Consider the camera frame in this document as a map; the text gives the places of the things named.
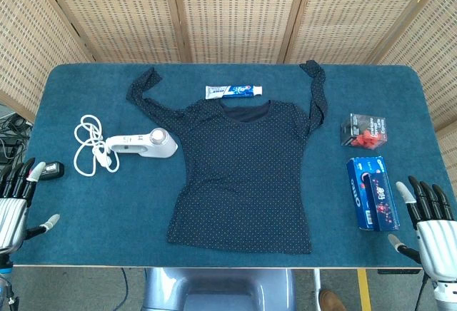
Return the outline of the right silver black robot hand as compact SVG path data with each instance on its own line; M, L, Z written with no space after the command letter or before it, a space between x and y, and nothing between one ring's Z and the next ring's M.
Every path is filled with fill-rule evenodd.
M456 281L456 220L450 201L439 185L428 185L410 175L413 188L398 181L396 189L406 204L418 242L418 249L407 247L395 235L388 240L396 252L420 264L436 282Z

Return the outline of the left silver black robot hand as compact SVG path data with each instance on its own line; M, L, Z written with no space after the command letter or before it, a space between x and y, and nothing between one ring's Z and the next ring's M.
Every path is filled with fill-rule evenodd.
M1 169L2 255L16 252L23 241L49 232L60 220L60 215L54 214L34 228L26 226L36 185L45 167L45 162L35 163L31 158L25 163L6 165Z

